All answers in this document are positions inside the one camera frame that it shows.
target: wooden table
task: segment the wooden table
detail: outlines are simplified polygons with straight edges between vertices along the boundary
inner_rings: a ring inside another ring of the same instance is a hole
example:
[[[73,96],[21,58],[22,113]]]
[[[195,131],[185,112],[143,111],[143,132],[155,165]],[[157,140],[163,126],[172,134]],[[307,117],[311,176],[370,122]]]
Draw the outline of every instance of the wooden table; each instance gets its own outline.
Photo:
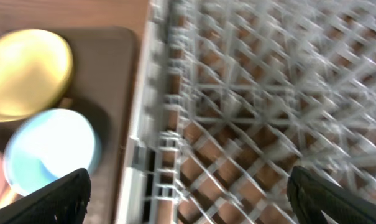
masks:
[[[31,27],[123,26],[142,40],[149,0],[0,0],[0,34]]]

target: plastic dish rack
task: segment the plastic dish rack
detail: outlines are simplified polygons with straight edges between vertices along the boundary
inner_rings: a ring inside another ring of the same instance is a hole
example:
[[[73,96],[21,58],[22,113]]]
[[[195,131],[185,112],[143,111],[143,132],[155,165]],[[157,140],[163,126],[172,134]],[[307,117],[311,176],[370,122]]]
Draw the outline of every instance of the plastic dish rack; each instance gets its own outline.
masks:
[[[119,223],[298,223],[294,165],[376,203],[376,1],[149,14]]]

